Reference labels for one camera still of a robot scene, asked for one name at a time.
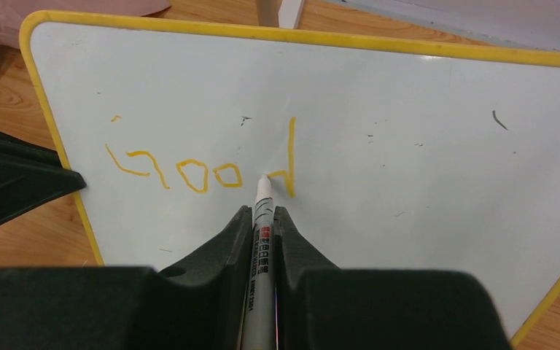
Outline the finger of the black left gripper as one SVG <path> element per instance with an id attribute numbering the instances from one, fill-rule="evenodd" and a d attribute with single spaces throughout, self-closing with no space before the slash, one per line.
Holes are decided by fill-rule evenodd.
<path id="1" fill-rule="evenodd" d="M 0 152 L 0 225 L 85 187 L 82 176 L 63 168 L 52 150 Z"/>
<path id="2" fill-rule="evenodd" d="M 61 168 L 58 153 L 0 131 L 0 153 Z"/>

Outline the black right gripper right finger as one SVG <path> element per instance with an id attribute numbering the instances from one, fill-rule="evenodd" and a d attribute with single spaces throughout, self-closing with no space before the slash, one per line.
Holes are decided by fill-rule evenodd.
<path id="1" fill-rule="evenodd" d="M 494 303 L 468 273 L 342 269 L 276 208 L 281 349 L 509 349 Z"/>

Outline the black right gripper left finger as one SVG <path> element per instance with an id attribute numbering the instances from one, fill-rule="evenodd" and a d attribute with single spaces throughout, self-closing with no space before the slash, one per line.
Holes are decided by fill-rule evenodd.
<path id="1" fill-rule="evenodd" d="M 0 268 L 0 349 L 237 349 L 252 210 L 180 261 Z"/>

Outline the yellow framed whiteboard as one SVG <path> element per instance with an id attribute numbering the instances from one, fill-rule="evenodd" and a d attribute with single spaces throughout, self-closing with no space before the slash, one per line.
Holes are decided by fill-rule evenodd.
<path id="1" fill-rule="evenodd" d="M 20 49 L 107 265 L 275 204 L 345 268 L 471 273 L 518 343 L 560 293 L 560 52 L 38 11 Z"/>

